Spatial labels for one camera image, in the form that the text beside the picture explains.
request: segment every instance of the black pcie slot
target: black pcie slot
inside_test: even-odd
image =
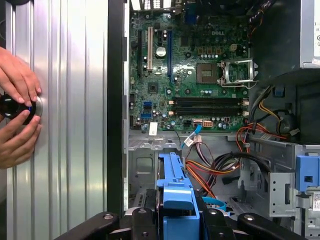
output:
[[[137,67],[138,67],[138,77],[142,75],[142,31],[138,31],[138,48],[137,48]]]

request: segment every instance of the knob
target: knob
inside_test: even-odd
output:
[[[29,110],[30,114],[27,119],[24,121],[23,125],[30,123],[34,115],[41,116],[42,114],[42,101],[37,97],[37,102],[32,102],[32,106],[26,106],[24,104],[16,102],[8,94],[0,96],[0,115],[7,119],[14,119],[18,116],[23,110]]]

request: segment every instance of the blue drive bracket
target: blue drive bracket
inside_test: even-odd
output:
[[[320,186],[320,157],[296,156],[295,189],[305,192],[308,187]]]
[[[156,184],[163,188],[163,208],[189,210],[190,215],[163,217],[163,240],[199,240],[200,215],[190,179],[183,172],[183,164],[175,152],[161,153],[164,179]]]

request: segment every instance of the pci express slot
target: pci express slot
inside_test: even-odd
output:
[[[142,75],[142,31],[138,31],[138,48],[137,48],[137,67],[138,67],[138,77]]]
[[[167,32],[167,56],[168,56],[168,68],[167,68],[167,74],[170,79],[170,82],[174,83],[174,76],[173,76],[173,64],[172,64],[172,54],[173,51],[173,33],[172,31]]]

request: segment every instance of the black knob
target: black knob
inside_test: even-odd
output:
[[[32,106],[26,106],[24,104],[16,102],[8,94],[2,95],[0,97],[0,114],[5,118],[14,119],[23,110],[30,111],[30,115],[23,123],[24,125],[27,125],[36,114],[36,103],[32,102]]]

